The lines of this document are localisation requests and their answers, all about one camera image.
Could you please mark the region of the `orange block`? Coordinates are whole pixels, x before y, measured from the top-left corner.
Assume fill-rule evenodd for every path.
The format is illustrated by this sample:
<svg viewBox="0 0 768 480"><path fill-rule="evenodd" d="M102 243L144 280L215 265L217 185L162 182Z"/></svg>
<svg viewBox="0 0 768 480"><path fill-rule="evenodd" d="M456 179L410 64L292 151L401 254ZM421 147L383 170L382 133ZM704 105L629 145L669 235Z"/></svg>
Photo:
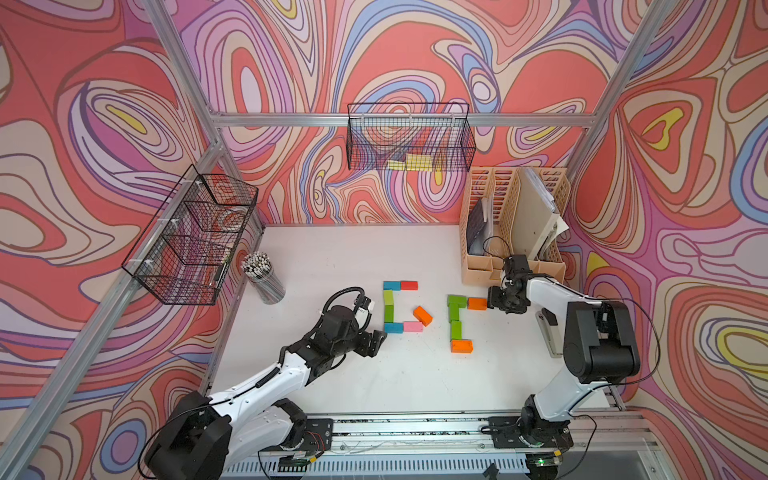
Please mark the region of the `orange block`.
<svg viewBox="0 0 768 480"><path fill-rule="evenodd" d="M473 311L485 311L488 309L486 298L470 297L467 300L467 308Z"/></svg>
<svg viewBox="0 0 768 480"><path fill-rule="evenodd" d="M453 339L450 346L451 352L455 354L472 354L474 351L474 345L471 340Z"/></svg>
<svg viewBox="0 0 768 480"><path fill-rule="evenodd" d="M414 318L420 322L424 327L429 326L433 321L433 316L427 312L423 307L418 306L413 310Z"/></svg>

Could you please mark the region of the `pink block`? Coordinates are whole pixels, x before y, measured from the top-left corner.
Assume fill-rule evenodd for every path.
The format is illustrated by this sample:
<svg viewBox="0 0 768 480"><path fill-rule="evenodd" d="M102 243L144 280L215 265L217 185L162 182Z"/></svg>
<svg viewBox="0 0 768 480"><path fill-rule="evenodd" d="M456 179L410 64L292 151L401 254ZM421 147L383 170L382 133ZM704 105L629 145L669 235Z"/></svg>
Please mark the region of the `pink block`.
<svg viewBox="0 0 768 480"><path fill-rule="evenodd" d="M424 325L418 321L403 323L403 331L405 333L420 333L423 330Z"/></svg>

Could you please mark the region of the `red block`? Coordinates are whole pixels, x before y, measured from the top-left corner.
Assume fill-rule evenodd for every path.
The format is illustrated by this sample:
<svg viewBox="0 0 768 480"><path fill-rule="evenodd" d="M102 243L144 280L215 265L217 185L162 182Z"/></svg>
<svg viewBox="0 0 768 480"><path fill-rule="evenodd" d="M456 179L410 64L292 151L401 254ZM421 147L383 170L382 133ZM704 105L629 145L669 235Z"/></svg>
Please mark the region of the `red block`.
<svg viewBox="0 0 768 480"><path fill-rule="evenodd" d="M401 281L400 282L401 291L417 291L418 288L419 288L419 284L417 281Z"/></svg>

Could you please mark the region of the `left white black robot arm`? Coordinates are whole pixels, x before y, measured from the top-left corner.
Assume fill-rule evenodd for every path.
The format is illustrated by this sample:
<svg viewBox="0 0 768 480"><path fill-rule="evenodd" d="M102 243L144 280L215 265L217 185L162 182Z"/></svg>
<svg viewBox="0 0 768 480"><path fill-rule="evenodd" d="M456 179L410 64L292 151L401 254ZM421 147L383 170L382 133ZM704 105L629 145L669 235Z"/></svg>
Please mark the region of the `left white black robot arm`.
<svg viewBox="0 0 768 480"><path fill-rule="evenodd" d="M263 450L322 450L306 413L290 395L355 353L374 357L386 339L367 329L374 303L326 306L318 324L282 349L278 361L244 382L209 397L192 392L148 441L139 472L146 479L218 479L225 469Z"/></svg>

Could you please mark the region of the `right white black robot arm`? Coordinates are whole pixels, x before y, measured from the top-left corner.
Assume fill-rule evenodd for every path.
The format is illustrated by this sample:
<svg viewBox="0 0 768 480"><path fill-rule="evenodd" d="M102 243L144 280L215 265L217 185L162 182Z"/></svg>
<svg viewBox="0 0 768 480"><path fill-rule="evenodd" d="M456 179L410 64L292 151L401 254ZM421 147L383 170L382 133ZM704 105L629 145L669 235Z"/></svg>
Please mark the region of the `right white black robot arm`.
<svg viewBox="0 0 768 480"><path fill-rule="evenodd" d="M564 366L529 396L518 428L528 436L568 426L572 410L595 390L639 373L641 359L628 307L579 293L534 272L524 255L503 260L501 283L488 289L488 307L507 314L538 309L545 339Z"/></svg>

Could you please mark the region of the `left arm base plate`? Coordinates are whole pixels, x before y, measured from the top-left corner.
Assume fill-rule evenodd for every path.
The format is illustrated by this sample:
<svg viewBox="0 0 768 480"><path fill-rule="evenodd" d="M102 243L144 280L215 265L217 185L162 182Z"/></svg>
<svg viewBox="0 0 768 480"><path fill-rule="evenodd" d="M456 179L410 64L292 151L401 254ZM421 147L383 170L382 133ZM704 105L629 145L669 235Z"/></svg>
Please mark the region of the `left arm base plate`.
<svg viewBox="0 0 768 480"><path fill-rule="evenodd" d="M334 420L330 417L310 418L293 427L287 438L277 445L265 447L267 452L322 453L332 447Z"/></svg>

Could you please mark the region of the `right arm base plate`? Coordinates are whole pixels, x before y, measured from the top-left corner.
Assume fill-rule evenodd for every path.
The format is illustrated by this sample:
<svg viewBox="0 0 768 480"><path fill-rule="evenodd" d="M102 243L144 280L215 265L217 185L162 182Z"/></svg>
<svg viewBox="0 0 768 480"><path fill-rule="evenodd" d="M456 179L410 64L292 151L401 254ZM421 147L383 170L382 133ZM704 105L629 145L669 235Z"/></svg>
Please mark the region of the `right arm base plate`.
<svg viewBox="0 0 768 480"><path fill-rule="evenodd" d="M496 449L555 449L567 451L574 442L570 422L526 420L519 416L490 417L480 432L491 437Z"/></svg>

